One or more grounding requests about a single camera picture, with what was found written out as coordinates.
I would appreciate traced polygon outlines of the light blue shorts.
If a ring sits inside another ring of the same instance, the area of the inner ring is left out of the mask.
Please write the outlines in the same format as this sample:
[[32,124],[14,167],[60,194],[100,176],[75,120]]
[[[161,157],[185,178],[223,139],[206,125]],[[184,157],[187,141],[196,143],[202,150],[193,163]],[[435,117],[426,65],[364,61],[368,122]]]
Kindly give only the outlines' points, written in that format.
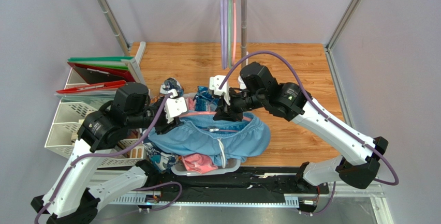
[[229,159],[242,163],[261,155],[269,146],[271,131],[267,124],[250,112],[239,122],[215,121],[211,115],[192,115],[181,118],[181,125],[159,135],[150,131],[143,141],[160,151],[186,156],[207,155],[217,166]]

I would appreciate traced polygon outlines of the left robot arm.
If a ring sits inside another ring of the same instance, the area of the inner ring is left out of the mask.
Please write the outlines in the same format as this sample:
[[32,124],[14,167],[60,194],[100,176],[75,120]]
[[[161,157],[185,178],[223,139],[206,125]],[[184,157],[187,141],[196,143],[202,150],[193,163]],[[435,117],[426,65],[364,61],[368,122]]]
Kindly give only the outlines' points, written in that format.
[[131,151],[130,147],[115,149],[131,130],[144,129],[142,142],[152,129],[162,134],[179,126],[179,116],[187,110],[185,99],[174,89],[151,104],[149,89],[142,83],[118,88],[112,100],[84,119],[74,149],[51,189],[31,201],[37,213],[34,222],[46,214],[48,223],[90,223],[110,202],[141,189],[156,173],[145,159],[104,183],[92,186],[90,180],[105,159]]

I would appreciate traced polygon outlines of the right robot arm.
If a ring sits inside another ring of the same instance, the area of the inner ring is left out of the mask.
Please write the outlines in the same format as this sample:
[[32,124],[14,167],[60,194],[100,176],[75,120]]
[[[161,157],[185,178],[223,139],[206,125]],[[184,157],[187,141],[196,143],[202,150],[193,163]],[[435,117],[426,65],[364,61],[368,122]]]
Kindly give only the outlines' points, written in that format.
[[334,147],[335,158],[301,165],[297,177],[317,186],[343,181],[349,186],[366,189],[377,177],[380,158],[388,141],[372,138],[354,130],[332,115],[311,95],[295,83],[278,83],[266,66],[253,62],[240,71],[245,89],[236,91],[227,77],[210,78],[209,91],[219,99],[214,120],[238,122],[244,113],[265,108],[270,114],[300,125]]

